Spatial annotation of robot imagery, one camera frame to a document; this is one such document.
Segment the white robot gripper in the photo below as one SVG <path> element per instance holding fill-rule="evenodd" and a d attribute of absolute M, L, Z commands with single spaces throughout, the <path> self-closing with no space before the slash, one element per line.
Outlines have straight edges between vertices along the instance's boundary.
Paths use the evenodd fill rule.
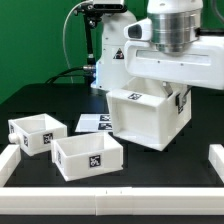
<path fill-rule="evenodd" d="M 152 22 L 146 18 L 124 28 L 125 67 L 129 74 L 166 81 L 163 89 L 173 94 L 169 82 L 224 90 L 224 37 L 200 36 L 182 52 L 161 52 L 151 42 Z M 190 86 L 183 86 L 176 104 L 187 102 Z"/>

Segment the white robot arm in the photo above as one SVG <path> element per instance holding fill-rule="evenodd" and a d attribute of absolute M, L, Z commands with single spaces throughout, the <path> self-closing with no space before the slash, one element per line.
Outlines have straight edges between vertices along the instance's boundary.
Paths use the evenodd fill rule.
<path fill-rule="evenodd" d="M 136 20 L 124 0 L 93 0 L 103 17 L 102 54 L 93 86 L 183 98 L 191 86 L 224 90 L 224 31 L 201 27 L 202 0 L 148 0 Z"/>

